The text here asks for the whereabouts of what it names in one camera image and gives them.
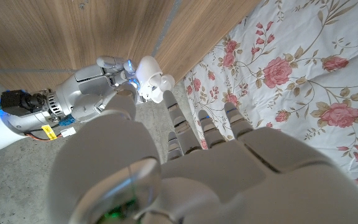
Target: floral bedsheet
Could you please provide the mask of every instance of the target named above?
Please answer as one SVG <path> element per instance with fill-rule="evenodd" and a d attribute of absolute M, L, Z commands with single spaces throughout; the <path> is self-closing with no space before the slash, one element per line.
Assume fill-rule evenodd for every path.
<path fill-rule="evenodd" d="M 317 148 L 358 184 L 358 0 L 263 0 L 184 83 L 201 139 L 199 110 L 233 138 L 230 101 L 254 127 Z"/>

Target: concrete floor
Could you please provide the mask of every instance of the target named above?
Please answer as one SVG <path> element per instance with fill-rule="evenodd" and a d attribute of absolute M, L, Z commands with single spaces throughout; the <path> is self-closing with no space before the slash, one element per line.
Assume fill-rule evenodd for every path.
<path fill-rule="evenodd" d="M 173 90 L 186 119 L 195 124 L 183 82 Z M 161 161 L 166 160 L 168 133 L 173 131 L 169 114 L 162 102 L 137 106 L 136 120 L 150 131 Z M 75 124 L 76 130 L 82 124 Z M 39 142 L 26 138 L 0 150 L 0 223 L 49 223 L 46 211 L 46 185 L 60 147 L 67 138 Z"/>

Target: cable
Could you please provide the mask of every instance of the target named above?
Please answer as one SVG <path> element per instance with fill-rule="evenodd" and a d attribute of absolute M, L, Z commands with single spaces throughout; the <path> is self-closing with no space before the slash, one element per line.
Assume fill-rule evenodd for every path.
<path fill-rule="evenodd" d="M 52 127 L 50 127 L 50 128 L 56 128 L 56 127 L 58 127 L 59 126 L 59 124 L 56 124 L 56 125 L 54 125 L 54 126 L 52 126 Z M 32 132 L 34 132 L 34 131 L 43 131 L 43 129 L 35 129 L 35 130 L 30 130 L 30 131 L 26 131 L 25 133 L 32 133 Z"/>
<path fill-rule="evenodd" d="M 26 135 L 32 139 L 38 140 L 38 141 L 51 141 L 51 139 L 38 138 L 37 136 L 33 135 L 32 133 L 24 133 L 24 135 Z"/>

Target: wooden panel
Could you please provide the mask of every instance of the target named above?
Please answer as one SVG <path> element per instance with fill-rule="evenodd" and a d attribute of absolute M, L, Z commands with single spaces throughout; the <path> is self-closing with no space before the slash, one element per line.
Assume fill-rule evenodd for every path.
<path fill-rule="evenodd" d="M 0 1 L 0 68 L 78 69 L 152 53 L 173 0 Z"/>
<path fill-rule="evenodd" d="M 58 72 L 24 72 L 24 73 L 1 73 L 0 84 L 7 90 L 26 90 L 28 92 L 54 88 L 64 82 L 72 73 Z"/>
<path fill-rule="evenodd" d="M 183 0 L 156 59 L 178 82 L 260 0 Z"/>
<path fill-rule="evenodd" d="M 0 1 L 0 68 L 70 68 L 50 1 Z"/>
<path fill-rule="evenodd" d="M 0 1 L 0 68 L 79 69 L 100 55 L 138 62 L 152 53 L 173 2 Z M 156 55 L 164 73 L 179 81 L 258 2 L 182 0 Z M 0 73 L 0 83 L 10 89 L 36 90 L 62 81 L 57 73 Z"/>

